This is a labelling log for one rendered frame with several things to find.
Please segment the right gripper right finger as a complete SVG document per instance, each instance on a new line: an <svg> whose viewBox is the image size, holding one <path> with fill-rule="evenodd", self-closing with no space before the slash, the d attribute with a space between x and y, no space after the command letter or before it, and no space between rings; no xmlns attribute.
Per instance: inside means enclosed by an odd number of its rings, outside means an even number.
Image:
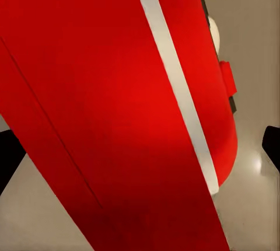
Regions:
<svg viewBox="0 0 280 251"><path fill-rule="evenodd" d="M273 126L266 128L262 147L280 172L280 128Z"/></svg>

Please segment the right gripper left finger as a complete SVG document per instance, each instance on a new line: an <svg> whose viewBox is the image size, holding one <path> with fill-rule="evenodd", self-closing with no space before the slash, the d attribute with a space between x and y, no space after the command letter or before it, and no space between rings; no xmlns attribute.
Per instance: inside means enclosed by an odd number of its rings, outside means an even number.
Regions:
<svg viewBox="0 0 280 251"><path fill-rule="evenodd" d="M12 130L0 133L0 195L26 155Z"/></svg>

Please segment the radio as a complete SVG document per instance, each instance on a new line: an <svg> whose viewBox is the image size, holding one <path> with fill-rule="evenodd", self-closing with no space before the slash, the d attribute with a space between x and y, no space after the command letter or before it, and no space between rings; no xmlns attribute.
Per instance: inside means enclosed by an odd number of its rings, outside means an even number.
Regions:
<svg viewBox="0 0 280 251"><path fill-rule="evenodd" d="M94 251L230 251L211 195L237 92L205 0L0 0L0 114Z"/></svg>

